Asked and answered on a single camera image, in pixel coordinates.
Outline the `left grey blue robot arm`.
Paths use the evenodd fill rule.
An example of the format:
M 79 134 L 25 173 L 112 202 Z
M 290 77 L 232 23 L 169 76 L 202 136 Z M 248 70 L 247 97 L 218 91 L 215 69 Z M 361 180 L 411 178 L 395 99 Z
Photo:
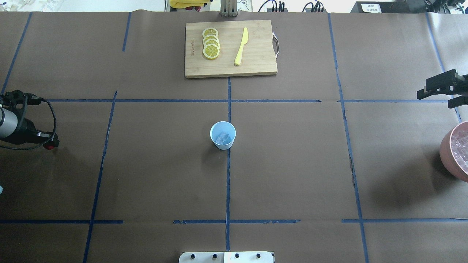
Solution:
M 22 144 L 35 144 L 27 148 L 15 148 L 2 145 L 1 148 L 15 150 L 15 151 L 29 151 L 43 147 L 47 150 L 52 150 L 60 145 L 59 137 L 56 133 L 57 118 L 52 108 L 48 104 L 53 118 L 52 131 L 43 131 L 36 128 L 34 123 L 25 118 L 25 113 L 18 114 L 17 112 L 10 111 L 6 108 L 1 108 L 1 127 L 0 138 L 1 141 L 14 145 Z

